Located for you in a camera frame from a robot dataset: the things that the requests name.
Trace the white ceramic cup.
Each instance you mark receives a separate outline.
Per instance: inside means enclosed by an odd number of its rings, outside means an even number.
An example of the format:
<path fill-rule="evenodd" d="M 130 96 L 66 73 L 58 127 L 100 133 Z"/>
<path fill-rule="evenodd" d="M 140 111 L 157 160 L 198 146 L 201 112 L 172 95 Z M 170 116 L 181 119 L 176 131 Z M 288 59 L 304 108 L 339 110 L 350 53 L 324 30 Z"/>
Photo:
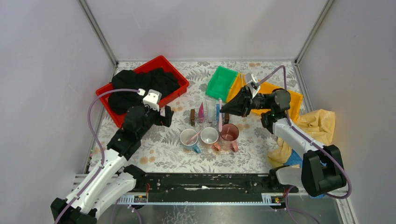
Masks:
<path fill-rule="evenodd" d="M 180 142 L 183 149 L 197 154 L 201 153 L 198 147 L 198 132 L 193 129 L 185 129 L 180 133 Z"/>

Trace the pink toothbrush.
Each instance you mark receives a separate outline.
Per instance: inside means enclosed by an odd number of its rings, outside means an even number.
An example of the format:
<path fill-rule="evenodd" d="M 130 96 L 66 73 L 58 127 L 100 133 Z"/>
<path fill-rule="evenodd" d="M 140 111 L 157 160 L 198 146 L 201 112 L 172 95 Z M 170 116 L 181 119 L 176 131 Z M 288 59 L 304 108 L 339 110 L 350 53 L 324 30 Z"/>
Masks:
<path fill-rule="evenodd" d="M 219 98 L 219 106 L 218 106 L 218 117 L 219 117 L 219 120 L 218 120 L 218 130 L 219 130 L 219 132 L 222 131 L 222 126 L 223 126 L 222 112 L 220 111 L 220 110 L 221 110 L 221 107 L 222 107 L 222 99 Z"/>
<path fill-rule="evenodd" d="M 185 139 L 185 141 L 183 142 L 183 144 L 184 145 L 186 145 L 186 146 L 190 146 L 190 145 L 194 145 L 195 144 L 195 142 L 196 142 L 196 140 L 197 139 L 199 139 L 199 135 L 200 135 L 200 132 L 202 131 L 203 129 L 200 129 L 199 131 L 194 131 L 194 133 L 193 132 L 191 132 L 191 134 L 193 134 L 189 139 Z"/>

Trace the clear acrylic toiletry tray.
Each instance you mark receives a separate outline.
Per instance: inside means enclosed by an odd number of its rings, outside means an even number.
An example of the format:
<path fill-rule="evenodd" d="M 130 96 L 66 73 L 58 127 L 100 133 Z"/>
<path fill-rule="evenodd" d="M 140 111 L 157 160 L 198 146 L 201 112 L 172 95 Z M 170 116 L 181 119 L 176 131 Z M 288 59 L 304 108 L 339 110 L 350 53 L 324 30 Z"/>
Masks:
<path fill-rule="evenodd" d="M 198 112 L 195 111 L 195 109 L 190 109 L 189 112 L 189 123 L 191 126 L 195 126 L 196 123 L 210 123 L 210 124 L 217 124 L 219 123 L 220 120 L 220 115 L 222 115 L 222 124 L 228 124 L 230 121 L 230 115 L 228 113 L 220 113 L 219 110 L 217 110 L 214 113 L 214 116 L 209 116 L 208 114 L 202 115 L 200 110 Z"/>

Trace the white toothpaste tube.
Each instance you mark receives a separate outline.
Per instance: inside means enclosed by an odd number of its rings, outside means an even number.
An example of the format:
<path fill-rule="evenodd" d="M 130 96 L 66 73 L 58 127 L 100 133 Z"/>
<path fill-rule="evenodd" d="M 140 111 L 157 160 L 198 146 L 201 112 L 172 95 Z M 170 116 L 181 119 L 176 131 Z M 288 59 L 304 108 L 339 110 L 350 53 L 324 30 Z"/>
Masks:
<path fill-rule="evenodd" d="M 212 123 L 215 119 L 216 101 L 212 99 L 206 99 L 205 103 L 206 103 L 207 120 L 209 123 Z"/>

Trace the pink toothpaste tube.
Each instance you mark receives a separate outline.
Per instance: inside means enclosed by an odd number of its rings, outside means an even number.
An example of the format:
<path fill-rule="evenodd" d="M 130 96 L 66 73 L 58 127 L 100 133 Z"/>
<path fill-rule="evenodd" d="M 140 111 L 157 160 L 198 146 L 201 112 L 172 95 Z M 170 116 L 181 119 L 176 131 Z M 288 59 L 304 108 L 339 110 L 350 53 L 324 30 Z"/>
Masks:
<path fill-rule="evenodd" d="M 200 107 L 198 109 L 198 121 L 199 123 L 204 123 L 205 121 L 205 111 L 203 103 L 200 104 Z"/>

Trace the pink glossy mug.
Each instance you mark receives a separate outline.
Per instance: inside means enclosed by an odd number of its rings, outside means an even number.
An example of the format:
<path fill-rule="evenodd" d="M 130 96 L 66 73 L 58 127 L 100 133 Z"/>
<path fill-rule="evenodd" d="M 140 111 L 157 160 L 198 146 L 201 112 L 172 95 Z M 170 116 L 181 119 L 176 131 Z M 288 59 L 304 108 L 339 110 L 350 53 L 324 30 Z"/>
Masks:
<path fill-rule="evenodd" d="M 236 153 L 239 151 L 237 139 L 239 137 L 239 129 L 234 124 L 224 124 L 220 132 L 221 146 L 225 150 L 231 150 Z"/>

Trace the pink patterned cup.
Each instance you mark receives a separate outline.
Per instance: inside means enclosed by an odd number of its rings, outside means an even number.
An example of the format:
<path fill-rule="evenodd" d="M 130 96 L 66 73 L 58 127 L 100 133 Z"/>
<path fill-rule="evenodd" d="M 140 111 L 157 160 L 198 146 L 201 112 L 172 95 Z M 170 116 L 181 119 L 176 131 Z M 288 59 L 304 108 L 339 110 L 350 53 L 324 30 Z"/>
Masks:
<path fill-rule="evenodd" d="M 221 151 L 219 144 L 219 133 L 213 127 L 206 127 L 200 133 L 201 141 L 207 149 L 213 149 L 217 152 Z"/>

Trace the blue toothpaste tube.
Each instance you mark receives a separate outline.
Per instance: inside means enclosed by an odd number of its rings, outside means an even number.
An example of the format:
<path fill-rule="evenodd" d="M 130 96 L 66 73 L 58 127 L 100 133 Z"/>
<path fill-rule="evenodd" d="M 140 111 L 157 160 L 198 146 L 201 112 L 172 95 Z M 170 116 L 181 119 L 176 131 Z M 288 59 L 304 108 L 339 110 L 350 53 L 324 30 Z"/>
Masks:
<path fill-rule="evenodd" d="M 220 105 L 216 104 L 216 123 L 219 123 L 219 112 L 220 111 Z"/>

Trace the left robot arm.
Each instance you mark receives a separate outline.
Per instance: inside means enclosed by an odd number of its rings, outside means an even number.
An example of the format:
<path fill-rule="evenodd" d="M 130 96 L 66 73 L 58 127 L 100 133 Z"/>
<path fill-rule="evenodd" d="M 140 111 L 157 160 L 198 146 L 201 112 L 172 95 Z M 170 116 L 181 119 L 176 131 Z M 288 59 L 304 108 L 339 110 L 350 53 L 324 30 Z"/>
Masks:
<path fill-rule="evenodd" d="M 174 111 L 165 106 L 164 115 L 149 106 L 130 107 L 121 128 L 104 150 L 102 159 L 65 198 L 56 198 L 50 208 L 56 224 L 95 224 L 113 203 L 128 191 L 144 188 L 142 171 L 123 172 L 109 180 L 141 146 L 141 139 L 153 126 L 170 127 Z"/>

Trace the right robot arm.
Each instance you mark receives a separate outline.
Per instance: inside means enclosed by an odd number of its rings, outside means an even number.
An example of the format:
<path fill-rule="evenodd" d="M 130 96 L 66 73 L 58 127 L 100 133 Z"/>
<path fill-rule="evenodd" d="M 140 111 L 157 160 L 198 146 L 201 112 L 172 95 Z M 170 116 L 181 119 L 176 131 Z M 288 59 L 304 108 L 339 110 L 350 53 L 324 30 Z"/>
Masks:
<path fill-rule="evenodd" d="M 268 186 L 280 192 L 286 185 L 304 188 L 310 196 L 319 196 L 348 187 L 342 198 L 352 193 L 351 180 L 346 174 L 340 150 L 335 145 L 326 146 L 303 132 L 289 118 L 290 93 L 282 88 L 269 94 L 252 94 L 244 86 L 228 103 L 220 107 L 221 113 L 246 117 L 252 109 L 266 109 L 261 114 L 262 126 L 271 134 L 281 138 L 301 158 L 302 167 L 279 166 L 269 172 Z"/>

